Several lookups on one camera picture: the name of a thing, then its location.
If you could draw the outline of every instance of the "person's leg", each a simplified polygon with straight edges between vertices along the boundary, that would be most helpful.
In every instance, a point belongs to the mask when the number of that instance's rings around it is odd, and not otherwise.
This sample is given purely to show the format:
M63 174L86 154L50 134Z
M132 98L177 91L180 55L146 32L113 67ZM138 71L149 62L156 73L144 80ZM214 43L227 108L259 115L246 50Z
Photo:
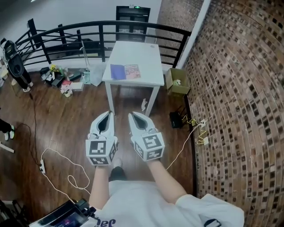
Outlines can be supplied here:
M108 181L111 182L114 180L127 180L125 172L120 166L117 166L114 169L112 169L110 173Z
M23 72L23 77L26 79L26 81L28 82L28 84L30 84L32 82L30 74L26 71L26 68L24 69Z
M26 89L28 88L28 85L23 81L23 79L22 79L21 77L15 77L15 76L11 73L9 67L7 67L7 69L8 69L9 74L18 82L18 84L21 86L21 88L23 88L23 89L26 90Z
M0 131L2 131L3 133L9 133L11 130L11 125L0 119Z
M5 135L5 140L7 141L9 138L14 137L14 127L7 122L0 119L0 131L2 131Z

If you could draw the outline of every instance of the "white pillar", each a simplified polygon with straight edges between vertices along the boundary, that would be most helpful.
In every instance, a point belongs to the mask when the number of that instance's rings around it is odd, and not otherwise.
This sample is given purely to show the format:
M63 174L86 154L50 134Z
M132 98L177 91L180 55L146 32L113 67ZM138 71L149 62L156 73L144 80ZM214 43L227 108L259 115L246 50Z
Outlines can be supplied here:
M191 48L195 42L195 39L199 33L199 30L203 24L203 21L204 21L204 18L206 16L206 13L208 11L208 8L209 8L209 5L210 5L210 2L211 0L204 0L203 4L202 4L202 7L201 7L201 10L199 12L199 15L197 17L197 20L195 22L195 25L193 27L193 30L191 32L191 36L187 42L187 45L185 47L185 50L183 51L183 54L177 64L177 69L181 69L183 67L183 65L185 64L185 61L186 59L188 58L189 56L189 53L191 51Z

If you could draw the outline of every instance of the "white table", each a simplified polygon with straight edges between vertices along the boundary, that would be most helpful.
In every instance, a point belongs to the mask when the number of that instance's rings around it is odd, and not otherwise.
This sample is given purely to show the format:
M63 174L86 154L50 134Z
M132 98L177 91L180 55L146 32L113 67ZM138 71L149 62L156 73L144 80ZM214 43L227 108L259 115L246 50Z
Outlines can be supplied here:
M113 80L110 73L110 64L114 65L138 65L141 78L128 80ZM164 86L164 76L159 47L157 44L116 41L110 59L107 62L103 74L106 84L106 93L110 110L114 113L114 104L111 94L111 84L126 86L153 87L153 91L147 106L146 116L150 115L154 101L160 86Z

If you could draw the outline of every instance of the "flower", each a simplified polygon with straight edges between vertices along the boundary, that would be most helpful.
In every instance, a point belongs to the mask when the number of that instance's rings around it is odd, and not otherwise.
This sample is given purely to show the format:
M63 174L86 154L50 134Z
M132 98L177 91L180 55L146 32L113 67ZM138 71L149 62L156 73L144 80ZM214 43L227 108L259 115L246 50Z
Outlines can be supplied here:
M73 91L72 91L70 85L62 85L61 89L60 89L60 92L62 94L73 94Z
M56 65L51 65L51 66L50 66L50 71L51 71L51 72L59 72L59 68L58 68L58 66L56 66Z

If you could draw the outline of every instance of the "screen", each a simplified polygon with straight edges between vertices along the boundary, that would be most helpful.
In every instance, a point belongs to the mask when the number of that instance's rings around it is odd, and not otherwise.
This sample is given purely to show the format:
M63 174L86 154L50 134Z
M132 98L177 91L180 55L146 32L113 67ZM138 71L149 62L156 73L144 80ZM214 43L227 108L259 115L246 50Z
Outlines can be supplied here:
M62 221L52 225L53 227L78 227L81 226L83 218L76 212L70 214Z
M12 51L12 46L8 46L7 53L10 53Z

